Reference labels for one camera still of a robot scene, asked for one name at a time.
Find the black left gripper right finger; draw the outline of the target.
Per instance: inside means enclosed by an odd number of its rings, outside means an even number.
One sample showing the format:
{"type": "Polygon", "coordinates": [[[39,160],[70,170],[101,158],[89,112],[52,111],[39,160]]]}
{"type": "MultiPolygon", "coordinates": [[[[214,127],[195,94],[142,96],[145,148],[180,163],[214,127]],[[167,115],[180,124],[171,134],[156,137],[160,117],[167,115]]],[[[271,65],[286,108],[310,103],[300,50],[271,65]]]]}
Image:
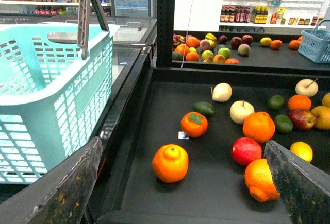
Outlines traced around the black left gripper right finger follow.
{"type": "Polygon", "coordinates": [[[291,222],[329,223],[329,175],[274,140],[264,157],[291,222]]]}

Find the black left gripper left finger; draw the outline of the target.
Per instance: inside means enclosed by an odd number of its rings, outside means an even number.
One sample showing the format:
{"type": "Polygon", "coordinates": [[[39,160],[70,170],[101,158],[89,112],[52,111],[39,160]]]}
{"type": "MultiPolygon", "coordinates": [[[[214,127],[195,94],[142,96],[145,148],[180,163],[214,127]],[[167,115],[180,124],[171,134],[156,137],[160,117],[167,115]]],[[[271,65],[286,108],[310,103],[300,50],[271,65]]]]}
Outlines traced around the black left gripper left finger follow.
{"type": "Polygon", "coordinates": [[[1,223],[80,223],[102,154],[94,137],[40,179],[1,203],[1,223]]]}

